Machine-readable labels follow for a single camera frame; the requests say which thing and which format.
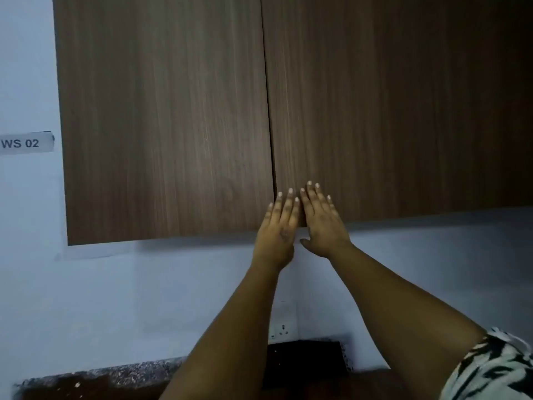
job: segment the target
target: wooden cabinet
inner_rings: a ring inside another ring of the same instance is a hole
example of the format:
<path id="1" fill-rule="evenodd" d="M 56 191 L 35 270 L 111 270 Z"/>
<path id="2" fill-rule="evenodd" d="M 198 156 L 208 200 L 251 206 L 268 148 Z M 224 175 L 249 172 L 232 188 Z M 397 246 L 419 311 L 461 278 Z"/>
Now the wooden cabinet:
<path id="1" fill-rule="evenodd" d="M 533 204 L 533 0 L 54 0 L 70 244 Z"/>

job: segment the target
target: cabinet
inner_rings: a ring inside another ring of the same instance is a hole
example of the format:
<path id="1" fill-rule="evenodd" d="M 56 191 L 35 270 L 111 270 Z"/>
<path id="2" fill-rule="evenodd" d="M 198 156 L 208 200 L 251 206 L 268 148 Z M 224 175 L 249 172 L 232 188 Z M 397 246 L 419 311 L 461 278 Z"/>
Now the cabinet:
<path id="1" fill-rule="evenodd" d="M 533 0 L 54 0 L 69 244 L 533 203 Z"/>

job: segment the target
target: person's right hand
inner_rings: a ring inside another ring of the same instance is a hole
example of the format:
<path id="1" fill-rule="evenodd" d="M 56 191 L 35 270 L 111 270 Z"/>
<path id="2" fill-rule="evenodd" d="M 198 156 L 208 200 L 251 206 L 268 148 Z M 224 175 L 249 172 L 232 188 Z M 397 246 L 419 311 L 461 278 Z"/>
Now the person's right hand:
<path id="1" fill-rule="evenodd" d="M 335 205 L 328 195 L 327 199 L 320 190 L 320 185 L 309 181 L 307 189 L 300 191 L 305 210 L 305 218 L 311 240 L 301 239 L 303 247 L 313 254 L 331 260 L 339 249 L 352 246 L 350 236 L 344 227 Z"/>

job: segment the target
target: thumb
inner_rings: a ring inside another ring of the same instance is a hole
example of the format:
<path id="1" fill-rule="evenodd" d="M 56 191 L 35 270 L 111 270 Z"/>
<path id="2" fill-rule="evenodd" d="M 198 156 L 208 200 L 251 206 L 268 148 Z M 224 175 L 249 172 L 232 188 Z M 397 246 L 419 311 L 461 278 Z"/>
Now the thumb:
<path id="1" fill-rule="evenodd" d="M 313 254 L 315 253 L 312 249 L 312 244 L 310 240 L 307 240 L 306 238 L 301 238 L 300 242 L 302 243 L 303 247 L 305 247 L 306 250 L 312 252 Z"/>

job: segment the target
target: person's left hand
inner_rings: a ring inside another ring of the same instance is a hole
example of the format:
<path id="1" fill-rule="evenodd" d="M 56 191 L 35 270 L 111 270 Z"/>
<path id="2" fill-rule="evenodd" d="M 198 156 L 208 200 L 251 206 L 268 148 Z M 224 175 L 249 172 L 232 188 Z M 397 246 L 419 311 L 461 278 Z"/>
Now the person's left hand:
<path id="1" fill-rule="evenodd" d="M 276 204 L 270 203 L 263 223 L 257 232 L 252 263 L 272 267 L 281 271 L 293 259 L 294 235 L 298 227 L 300 200 L 293 200 L 293 189 L 289 189 L 283 210 L 283 193 L 279 192 Z"/>

